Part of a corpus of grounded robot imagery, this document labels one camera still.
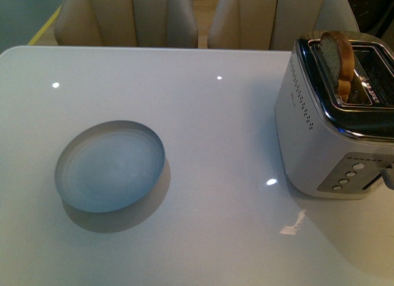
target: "toaster slot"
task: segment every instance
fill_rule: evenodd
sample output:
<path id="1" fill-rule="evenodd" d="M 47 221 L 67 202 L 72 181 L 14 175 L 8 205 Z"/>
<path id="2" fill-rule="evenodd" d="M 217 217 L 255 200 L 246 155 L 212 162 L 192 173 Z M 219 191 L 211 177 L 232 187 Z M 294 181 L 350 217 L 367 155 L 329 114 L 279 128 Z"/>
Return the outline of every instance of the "toaster slot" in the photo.
<path id="1" fill-rule="evenodd" d="M 366 73 L 363 70 L 362 65 L 358 61 L 357 57 L 355 57 L 355 74 L 351 82 L 351 91 L 348 98 L 348 101 L 345 103 L 339 97 L 337 93 L 337 81 L 333 79 L 329 68 L 324 61 L 323 54 L 321 53 L 319 47 L 317 45 L 312 47 L 312 51 L 314 52 L 316 59 L 318 60 L 318 66 L 321 71 L 322 77 L 325 80 L 325 85 L 327 90 L 330 92 L 332 99 L 335 99 L 340 105 L 372 105 L 372 100 L 367 93 L 367 80 Z"/>
<path id="2" fill-rule="evenodd" d="M 394 108 L 393 59 L 373 44 L 352 43 L 355 53 L 355 74 L 351 91 L 345 103 L 337 93 L 333 79 L 319 48 L 319 42 L 310 43 L 324 85 L 333 103 L 339 106 Z"/>

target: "white table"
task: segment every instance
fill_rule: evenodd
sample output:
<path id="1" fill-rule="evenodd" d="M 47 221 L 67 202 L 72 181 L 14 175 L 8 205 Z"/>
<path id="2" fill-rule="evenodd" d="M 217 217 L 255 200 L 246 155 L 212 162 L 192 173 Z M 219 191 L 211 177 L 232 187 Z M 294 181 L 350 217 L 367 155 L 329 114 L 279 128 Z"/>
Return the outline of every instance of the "white table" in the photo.
<path id="1" fill-rule="evenodd" d="M 324 200 L 286 182 L 273 106 L 289 56 L 0 56 L 0 284 L 394 285 L 394 192 Z M 110 120 L 153 129 L 164 173 L 125 210 L 81 213 L 57 194 L 56 162 L 72 138 Z"/>

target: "toast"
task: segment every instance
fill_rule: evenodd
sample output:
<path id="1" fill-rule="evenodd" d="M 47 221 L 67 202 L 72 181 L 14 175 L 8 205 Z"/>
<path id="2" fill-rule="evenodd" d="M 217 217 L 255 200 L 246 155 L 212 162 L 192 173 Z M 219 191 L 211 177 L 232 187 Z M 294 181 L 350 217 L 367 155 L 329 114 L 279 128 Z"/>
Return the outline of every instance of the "toast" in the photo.
<path id="1" fill-rule="evenodd" d="M 355 55 L 352 45 L 342 32 L 327 31 L 320 37 L 320 50 L 336 82 L 337 93 L 346 103 L 355 71 Z"/>

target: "toaster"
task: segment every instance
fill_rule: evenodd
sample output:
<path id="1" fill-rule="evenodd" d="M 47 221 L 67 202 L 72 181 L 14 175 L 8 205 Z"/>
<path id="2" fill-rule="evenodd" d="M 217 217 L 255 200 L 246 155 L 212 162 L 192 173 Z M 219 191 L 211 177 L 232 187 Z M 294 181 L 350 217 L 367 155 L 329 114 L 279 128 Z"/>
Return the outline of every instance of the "toaster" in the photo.
<path id="1" fill-rule="evenodd" d="M 361 199 L 394 186 L 394 59 L 381 40 L 345 32 L 355 77 L 345 103 L 319 49 L 322 31 L 300 37 L 275 102 L 287 178 L 305 194 Z"/>

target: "chair backrest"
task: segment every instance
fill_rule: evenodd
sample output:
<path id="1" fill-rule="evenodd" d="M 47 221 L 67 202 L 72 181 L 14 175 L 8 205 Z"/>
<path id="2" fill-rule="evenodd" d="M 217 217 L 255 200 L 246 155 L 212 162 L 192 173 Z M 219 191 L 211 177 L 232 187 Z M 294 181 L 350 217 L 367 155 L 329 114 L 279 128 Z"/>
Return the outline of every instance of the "chair backrest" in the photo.
<path id="1" fill-rule="evenodd" d="M 198 46 L 189 0 L 63 0 L 54 31 L 68 46 Z"/>
<path id="2" fill-rule="evenodd" d="M 312 30 L 358 31 L 358 25 L 347 0 L 219 0 L 208 47 L 291 50 Z"/>

